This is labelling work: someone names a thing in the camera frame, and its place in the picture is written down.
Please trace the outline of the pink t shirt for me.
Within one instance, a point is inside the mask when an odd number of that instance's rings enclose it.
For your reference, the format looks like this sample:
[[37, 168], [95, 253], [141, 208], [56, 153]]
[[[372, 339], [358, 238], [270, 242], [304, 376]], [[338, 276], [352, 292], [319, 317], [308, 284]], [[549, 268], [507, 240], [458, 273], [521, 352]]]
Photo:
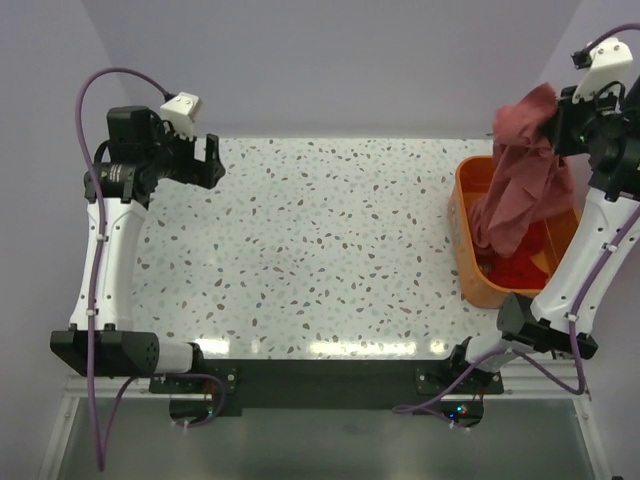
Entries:
[[543, 133], [556, 112], [556, 91], [548, 83], [496, 110], [493, 176], [487, 193], [468, 208], [478, 254], [509, 258], [531, 224], [573, 208], [571, 168]]

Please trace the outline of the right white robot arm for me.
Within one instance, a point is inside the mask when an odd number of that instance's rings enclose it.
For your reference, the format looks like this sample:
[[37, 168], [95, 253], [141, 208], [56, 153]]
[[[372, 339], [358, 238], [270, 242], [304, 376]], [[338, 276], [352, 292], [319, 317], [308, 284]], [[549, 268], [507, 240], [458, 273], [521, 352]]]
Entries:
[[559, 111], [548, 122], [560, 154], [588, 154], [592, 171], [583, 213], [572, 240], [537, 294], [489, 285], [471, 254], [471, 236], [462, 169], [448, 203], [461, 290], [475, 306], [498, 311], [496, 330], [456, 345], [439, 376], [454, 389], [491, 387], [501, 367], [532, 353], [556, 351], [573, 356], [577, 393], [586, 388], [583, 360], [596, 353], [591, 332], [601, 300], [639, 240], [639, 87], [620, 81], [600, 85], [590, 97], [575, 99], [563, 89]]

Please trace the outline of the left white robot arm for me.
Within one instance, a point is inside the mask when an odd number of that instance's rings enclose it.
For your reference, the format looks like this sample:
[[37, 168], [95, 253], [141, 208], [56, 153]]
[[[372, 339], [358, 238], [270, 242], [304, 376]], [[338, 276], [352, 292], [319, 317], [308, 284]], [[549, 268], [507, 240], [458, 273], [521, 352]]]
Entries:
[[85, 175], [88, 246], [76, 306], [51, 351], [82, 376], [151, 377], [189, 372], [197, 347], [165, 342], [134, 328], [133, 270], [138, 239], [159, 182], [213, 189], [224, 176], [219, 139], [205, 138], [196, 157], [196, 99], [180, 94], [158, 112], [116, 107], [106, 116], [109, 137]]

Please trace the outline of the orange plastic bin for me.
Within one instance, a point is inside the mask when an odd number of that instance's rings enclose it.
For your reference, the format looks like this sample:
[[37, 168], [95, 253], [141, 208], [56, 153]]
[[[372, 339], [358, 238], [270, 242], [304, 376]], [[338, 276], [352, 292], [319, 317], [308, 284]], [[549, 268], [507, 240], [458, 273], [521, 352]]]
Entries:
[[[455, 172], [454, 186], [447, 206], [447, 218], [461, 294], [472, 305], [487, 309], [500, 307], [511, 292], [534, 297], [541, 291], [541, 289], [512, 290], [492, 283], [488, 279], [488, 272], [494, 255], [482, 256], [475, 251], [468, 210], [474, 201], [483, 197], [488, 191], [493, 171], [490, 156], [472, 156], [463, 160]], [[548, 274], [547, 284], [575, 235], [579, 224], [579, 213], [571, 209], [543, 222], [544, 247], [541, 253], [533, 257], [533, 261]]]

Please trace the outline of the red t shirt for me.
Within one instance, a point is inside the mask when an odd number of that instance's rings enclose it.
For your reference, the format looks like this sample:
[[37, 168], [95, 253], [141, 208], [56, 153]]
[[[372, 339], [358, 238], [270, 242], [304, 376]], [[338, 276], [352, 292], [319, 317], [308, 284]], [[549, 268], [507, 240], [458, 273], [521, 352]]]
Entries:
[[532, 223], [511, 257], [494, 256], [491, 259], [488, 279], [500, 287], [512, 290], [542, 289], [548, 274], [535, 264], [533, 257], [542, 252], [544, 237], [544, 222]]

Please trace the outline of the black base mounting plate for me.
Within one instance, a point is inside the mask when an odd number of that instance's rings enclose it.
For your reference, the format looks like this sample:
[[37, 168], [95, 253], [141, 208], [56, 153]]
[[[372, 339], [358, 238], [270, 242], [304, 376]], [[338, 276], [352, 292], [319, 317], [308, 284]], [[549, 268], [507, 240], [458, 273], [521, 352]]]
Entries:
[[445, 389], [470, 399], [432, 408], [467, 425], [483, 416], [482, 398], [504, 391], [500, 374], [461, 374], [448, 360], [203, 360], [193, 374], [151, 380], [170, 398], [174, 420], [239, 417], [249, 409], [390, 410], [422, 404]]

